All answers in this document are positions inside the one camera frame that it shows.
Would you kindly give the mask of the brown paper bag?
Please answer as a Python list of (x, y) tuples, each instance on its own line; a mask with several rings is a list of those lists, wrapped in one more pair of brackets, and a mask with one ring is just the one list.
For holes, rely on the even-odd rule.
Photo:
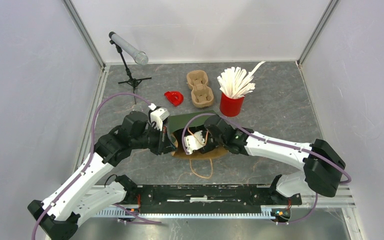
[[(203, 134), (205, 136), (206, 144), (204, 147), (202, 147), (199, 150), (194, 151), (192, 154), (188, 155), (186, 154), (185, 150), (186, 147), (184, 146), (184, 137), (188, 135), (192, 135), (197, 131), (203, 131)], [(189, 161), (189, 168), (191, 172), (196, 175), (197, 177), (200, 177), (202, 179), (210, 179), (213, 176), (214, 173), (214, 167), (213, 167), (213, 160), (223, 157), (227, 153), (229, 153), (228, 150), (226, 150), (223, 146), (218, 145), (217, 142), (209, 135), (209, 132), (206, 130), (196, 130), (192, 131), (189, 128), (185, 131), (185, 135), (183, 136), (183, 133), (181, 130), (177, 130), (175, 133), (172, 134), (172, 136), (175, 138), (174, 145), (176, 146), (176, 151), (172, 152), (171, 155), (174, 158), (179, 159), (185, 159)], [(198, 160), (209, 160), (210, 162), (210, 168), (211, 172), (209, 176), (203, 176), (199, 175), (193, 168), (193, 161)]]

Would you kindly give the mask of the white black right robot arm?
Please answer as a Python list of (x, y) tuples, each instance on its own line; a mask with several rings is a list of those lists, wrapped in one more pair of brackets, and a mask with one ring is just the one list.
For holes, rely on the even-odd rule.
[(336, 196), (346, 164), (327, 141), (292, 142), (269, 137), (249, 128), (234, 128), (219, 115), (210, 116), (204, 127), (232, 154), (264, 157), (298, 170), (272, 182), (268, 196), (273, 203), (282, 204), (295, 194)]

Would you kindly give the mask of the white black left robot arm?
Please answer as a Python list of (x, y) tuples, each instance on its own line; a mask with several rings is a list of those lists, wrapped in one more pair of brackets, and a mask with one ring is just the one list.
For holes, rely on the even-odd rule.
[(27, 209), (36, 220), (34, 229), (41, 228), (52, 240), (69, 240), (86, 220), (104, 208), (121, 201), (133, 203), (137, 190), (119, 182), (88, 197), (85, 194), (122, 160), (130, 157), (132, 150), (150, 150), (155, 155), (172, 152), (165, 127), (169, 115), (163, 107), (147, 114), (132, 111), (120, 125), (99, 137), (84, 162), (54, 193), (28, 205)]

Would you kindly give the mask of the brown cardboard cup carrier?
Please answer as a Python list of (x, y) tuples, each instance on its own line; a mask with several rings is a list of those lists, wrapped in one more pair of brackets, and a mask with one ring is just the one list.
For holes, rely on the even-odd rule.
[(192, 104), (196, 108), (206, 108), (214, 104), (214, 93), (209, 87), (209, 78), (205, 71), (193, 70), (186, 75), (186, 80), (191, 90)]

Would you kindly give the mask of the red cylindrical straw holder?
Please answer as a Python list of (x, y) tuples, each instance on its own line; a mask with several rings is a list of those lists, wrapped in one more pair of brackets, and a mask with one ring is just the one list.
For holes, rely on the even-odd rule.
[(221, 94), (220, 112), (226, 117), (235, 117), (241, 112), (245, 97), (229, 98), (224, 93)]

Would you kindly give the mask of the grey microphone on stand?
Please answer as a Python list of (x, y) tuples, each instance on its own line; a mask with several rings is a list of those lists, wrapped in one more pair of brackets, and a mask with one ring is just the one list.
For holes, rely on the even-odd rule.
[(130, 43), (128, 43), (125, 39), (123, 39), (121, 36), (119, 36), (114, 31), (110, 31), (108, 34), (109, 42), (111, 45), (114, 45), (117, 52), (119, 53), (122, 63), (125, 68), (125, 73), (128, 77), (128, 80), (119, 81), (118, 84), (127, 84), (132, 87), (132, 93), (135, 94), (138, 86), (143, 81), (151, 80), (152, 77), (144, 77), (144, 78), (134, 78), (132, 75), (132, 72), (126, 62), (126, 59), (124, 57), (124, 53), (128, 54), (134, 62), (138, 65), (145, 66), (149, 62), (149, 58), (147, 54), (141, 50), (138, 50), (136, 47), (132, 46)]

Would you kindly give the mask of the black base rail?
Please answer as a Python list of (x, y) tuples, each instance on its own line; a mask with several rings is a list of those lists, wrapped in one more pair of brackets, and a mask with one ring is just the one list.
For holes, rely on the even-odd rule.
[(299, 206), (302, 198), (258, 184), (144, 184), (119, 204), (137, 205), (141, 214), (257, 214), (262, 206)]

